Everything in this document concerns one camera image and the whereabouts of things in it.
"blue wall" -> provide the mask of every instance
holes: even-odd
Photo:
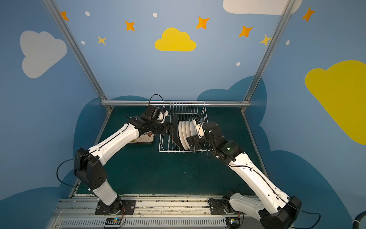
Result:
[[[255,74],[266,49],[260,42],[272,36],[280,17],[232,14],[223,0],[56,2],[108,99],[159,93],[165,100],[197,100],[206,90],[228,90]],[[198,17],[210,18],[206,29],[196,28]],[[135,31],[126,30],[125,21],[134,22]],[[243,26],[253,27],[248,37],[239,37]],[[170,27],[188,33],[196,49],[157,50],[155,41]],[[227,98],[242,100],[247,89]]]
[[[316,12],[306,22],[309,7]],[[352,140],[305,85],[312,69],[345,60],[366,63],[365,12],[365,1],[303,0],[245,111],[270,178],[299,196],[304,210],[322,214],[315,228],[351,228],[366,206],[366,145]],[[315,221],[300,213],[295,226]]]
[[[45,228],[59,198],[70,192],[57,181],[57,166],[93,144],[106,110],[69,46],[40,77],[24,73],[24,31],[46,31],[66,42],[42,0],[1,1],[0,21],[0,221],[5,228],[24,222]],[[59,173],[69,184],[72,167],[66,163]],[[9,220],[12,214],[19,220]]]

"black cable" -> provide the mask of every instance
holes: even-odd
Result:
[[[68,159],[68,160],[65,160],[64,162],[62,162],[62,163],[57,167],[57,170],[56,170],[56,177],[57,177],[57,180],[59,180],[59,181],[60,181],[62,184],[64,184],[64,185],[67,185],[67,186],[70,186],[70,187],[73,187],[73,188],[77,188],[77,186],[69,185],[69,184],[67,184],[67,183],[62,182],[62,180],[60,180],[60,178],[59,178],[59,168],[60,168],[60,166],[61,166],[63,163],[65,163],[65,162],[68,162],[68,161],[70,161],[70,160],[74,160],[74,159],[77,159],[77,158],[81,158],[81,157],[86,156],[86,155],[89,155],[89,154],[91,154],[91,153],[87,153],[87,154],[81,155],[81,156],[79,156],[79,157],[71,158],[71,159]]]
[[[129,126],[129,123],[127,124],[127,127],[122,131],[122,133],[128,128],[128,126]],[[119,133],[119,134],[117,134],[116,136],[114,136],[113,138],[111,138],[108,142],[110,142],[110,141],[112,141],[115,137],[117,137],[118,135],[120,135],[121,133]],[[87,154],[84,154],[84,155],[81,155],[81,156],[79,156],[79,157],[75,157],[75,158],[71,158],[71,159],[68,159],[68,160],[65,160],[64,162],[62,162],[58,167],[57,167],[57,170],[56,170],[56,177],[57,177],[57,180],[59,180],[62,184],[64,184],[64,185],[67,185],[67,186],[69,186],[69,187],[72,187],[72,188],[77,188],[78,186],[73,186],[73,185],[69,185],[69,184],[67,184],[67,183],[64,183],[64,182],[62,182],[62,180],[60,180],[60,178],[59,178],[59,168],[60,168],[60,166],[63,164],[63,163],[65,163],[65,162],[68,162],[68,161],[70,161],[70,160],[74,160],[74,159],[77,159],[77,158],[81,158],[82,156],[86,156],[86,155],[89,155],[89,154],[91,154],[91,153],[94,153],[96,150],[94,150],[93,152],[89,152],[89,153],[87,153]]]
[[[239,228],[243,225],[243,222],[244,222],[244,214],[243,214],[243,221],[239,222],[240,223]]]
[[[358,214],[355,218],[355,220],[353,220],[353,224],[352,224],[352,229],[358,229],[360,226],[360,222],[362,220],[362,218],[366,216],[366,211],[361,212],[360,214]]]
[[[215,149],[215,146],[214,146],[214,144],[212,143],[212,147],[213,147],[213,151],[215,152],[215,153],[217,153],[216,152],[216,149]],[[246,165],[237,165],[237,166],[232,166],[232,165],[229,165],[228,163],[226,163],[226,162],[224,162],[223,161],[223,163],[224,164],[226,164],[227,166],[230,166],[230,167],[247,167],[247,168],[249,168],[250,169],[250,171],[254,171],[254,172],[256,172],[263,180],[264,180],[264,182],[266,182],[266,184],[269,186],[269,188],[272,190],[272,192],[274,193],[274,194],[276,194],[276,196],[280,199],[280,200],[282,200],[285,204],[287,204],[287,205],[289,205],[290,207],[292,207],[293,209],[295,209],[295,210],[297,210],[297,211],[302,211],[302,212],[305,212],[305,213],[307,213],[307,214],[311,214],[311,215],[319,215],[319,218],[318,218],[318,220],[315,222],[315,224],[313,225],[313,226],[311,226],[311,227],[309,227],[309,228],[295,228],[295,227],[291,227],[291,228],[294,228],[294,229],[311,229],[311,228],[313,228],[313,227],[315,227],[317,224],[318,224],[318,222],[320,221],[320,218],[321,218],[321,215],[319,214],[319,213],[312,213],[312,212],[308,212],[308,211],[304,211],[304,210],[300,210],[300,209],[297,209],[296,207],[294,207],[294,206],[292,206],[292,205],[290,205],[290,204],[288,204],[286,201],[284,201],[274,190],[273,190],[273,188],[269,185],[269,183],[264,179],[264,177],[260,174],[260,173],[258,173],[257,171],[255,171],[254,169],[252,169],[251,167],[249,167],[249,166],[246,166]]]
[[[162,96],[161,96],[161,95],[159,95],[159,94],[153,94],[153,95],[150,97],[149,104],[150,104],[151,99],[153,98],[153,96],[154,96],[154,95],[158,95],[158,96],[160,96],[161,100],[163,101],[163,107],[164,107],[164,99],[163,99],[163,98],[162,98]]]
[[[247,188],[247,190],[248,190],[248,196],[247,196],[247,197],[249,197],[249,195],[250,195],[249,187],[248,187],[247,185],[243,184],[243,183],[238,184],[238,192],[239,192],[239,186],[240,186],[240,185],[244,185],[244,186]]]

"black mounting plate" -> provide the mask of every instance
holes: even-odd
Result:
[[[122,206],[124,207],[124,209],[126,210],[125,215],[133,215],[134,211],[135,211],[135,205],[136,205],[136,200],[121,200],[121,208]],[[108,211],[108,209],[106,208],[106,206],[104,204],[100,204],[101,202],[99,201],[97,204],[97,209],[95,210],[95,215],[111,215]],[[122,215],[123,211],[119,211],[117,214],[115,215]]]
[[[211,215],[227,215],[224,211],[223,200],[211,198],[208,200],[208,204],[210,205]],[[239,215],[239,212],[236,211],[232,215]]]

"painted cloud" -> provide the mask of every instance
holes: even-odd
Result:
[[[292,14],[300,7],[302,0],[296,0]],[[281,15],[287,0],[224,0],[224,9],[232,14]]]
[[[29,30],[20,36],[20,48],[25,55],[23,71],[32,79],[40,77],[67,52],[63,40],[55,39],[48,32],[36,33]]]

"white plate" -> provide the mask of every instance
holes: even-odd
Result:
[[[187,139],[186,139],[187,138],[187,132],[185,130],[186,130],[186,122],[183,121],[182,122],[182,132],[183,132],[183,137],[184,137],[184,143],[186,144],[185,146],[187,147],[187,149],[189,149],[189,144],[188,144]]]
[[[191,123],[189,121],[186,122],[186,132],[187,132],[187,137],[191,137],[192,136],[191,135]]]
[[[180,121],[179,124],[178,124],[179,139],[180,139],[180,142],[182,143],[183,148],[185,150],[187,150],[188,146],[187,146],[186,142],[184,141],[184,135],[183,135],[183,131],[182,131],[182,124],[183,124],[183,121]]]
[[[190,128],[191,128],[191,136],[194,136],[197,134],[196,127],[194,126],[193,121],[190,122]]]

